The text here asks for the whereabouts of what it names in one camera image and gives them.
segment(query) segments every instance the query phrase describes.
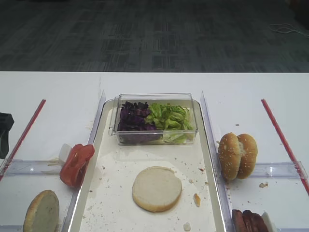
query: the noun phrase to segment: top bun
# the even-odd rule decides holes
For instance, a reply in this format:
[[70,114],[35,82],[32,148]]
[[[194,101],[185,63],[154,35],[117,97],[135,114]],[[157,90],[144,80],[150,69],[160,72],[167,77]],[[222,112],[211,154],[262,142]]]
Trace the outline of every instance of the top bun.
[[226,180],[247,178],[254,170],[257,146],[248,134],[226,134],[219,143],[219,159]]

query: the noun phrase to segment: white tray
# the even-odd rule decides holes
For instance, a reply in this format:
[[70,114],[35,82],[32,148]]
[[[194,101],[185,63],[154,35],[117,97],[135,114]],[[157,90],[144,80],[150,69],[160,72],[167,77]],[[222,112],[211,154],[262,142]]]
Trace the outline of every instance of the white tray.
[[[108,134],[113,100],[105,103],[70,231],[224,231],[200,105],[194,101],[199,132],[193,145],[119,146]],[[173,169],[182,181],[179,202],[162,213],[139,208],[132,199],[137,174],[150,166]],[[197,207],[193,195],[201,198]]]

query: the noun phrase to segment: red stick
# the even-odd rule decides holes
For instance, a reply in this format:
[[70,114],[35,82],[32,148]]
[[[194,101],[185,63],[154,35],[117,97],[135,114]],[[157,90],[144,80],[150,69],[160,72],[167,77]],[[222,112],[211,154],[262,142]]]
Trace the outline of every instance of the red stick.
[[270,110],[270,107],[268,106],[266,100],[262,99],[261,102],[262,102],[262,104],[263,104],[263,106],[264,106],[264,108],[265,108],[265,110],[266,110],[266,112],[267,112],[267,114],[268,114],[272,124],[274,125],[274,127],[275,127],[275,129],[276,129],[276,131],[277,131],[281,141],[282,141],[282,144],[285,147],[286,152],[288,153],[291,161],[294,162],[295,168],[296,168],[299,176],[301,177],[300,179],[303,182],[303,185],[304,185],[304,187],[305,187],[305,189],[307,191],[307,194],[309,195],[309,183],[308,183],[308,180],[305,179],[305,178],[302,178],[302,177],[304,177],[303,170],[299,167],[298,162],[296,160],[296,157],[295,157],[292,149],[290,148],[288,142],[286,141],[286,139],[285,139],[285,137],[284,137],[284,135],[283,135],[283,133],[282,133],[282,131],[281,131],[281,129],[280,129],[280,127],[279,127],[275,117],[274,117],[274,115],[272,114],[272,112]]
[[25,139],[26,135],[28,134],[28,131],[30,130],[30,128],[32,127],[34,121],[36,120],[36,118],[38,117],[41,109],[43,108],[44,104],[45,104],[46,100],[43,99],[41,101],[41,103],[39,104],[38,108],[36,109],[36,111],[34,112],[32,118],[30,119],[28,125],[26,126],[24,132],[21,134],[19,140],[17,141],[15,147],[13,148],[9,158],[8,158],[8,161],[7,163],[5,164],[5,167],[4,167],[4,170],[3,170],[3,175],[5,173],[5,171],[8,169],[10,163],[12,162],[12,159],[14,158],[16,152],[18,151],[20,145],[22,144],[23,140]]

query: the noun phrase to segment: tomato slice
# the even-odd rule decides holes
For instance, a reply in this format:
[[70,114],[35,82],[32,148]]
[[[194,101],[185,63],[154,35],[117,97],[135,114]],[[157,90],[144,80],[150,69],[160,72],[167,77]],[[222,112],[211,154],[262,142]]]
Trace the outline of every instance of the tomato slice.
[[75,145],[60,171],[60,179],[71,187],[79,187],[84,179],[88,161],[91,159],[95,149],[92,145]]

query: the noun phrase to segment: crumb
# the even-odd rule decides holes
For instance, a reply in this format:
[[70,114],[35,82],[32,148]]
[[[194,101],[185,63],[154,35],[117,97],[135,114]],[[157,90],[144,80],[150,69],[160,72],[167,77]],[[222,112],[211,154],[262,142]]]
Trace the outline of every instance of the crumb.
[[265,188],[265,187],[268,187],[268,182],[266,182],[265,184],[264,183],[261,183],[259,185],[260,188]]
[[190,231],[190,230],[191,230],[190,223],[189,223],[189,222],[185,223],[185,224],[183,225],[183,229],[184,229],[184,231]]
[[198,196],[197,193],[194,194],[193,199],[194,199],[194,203],[197,205],[197,207],[200,207],[200,205],[201,205],[201,199],[200,199],[200,197]]

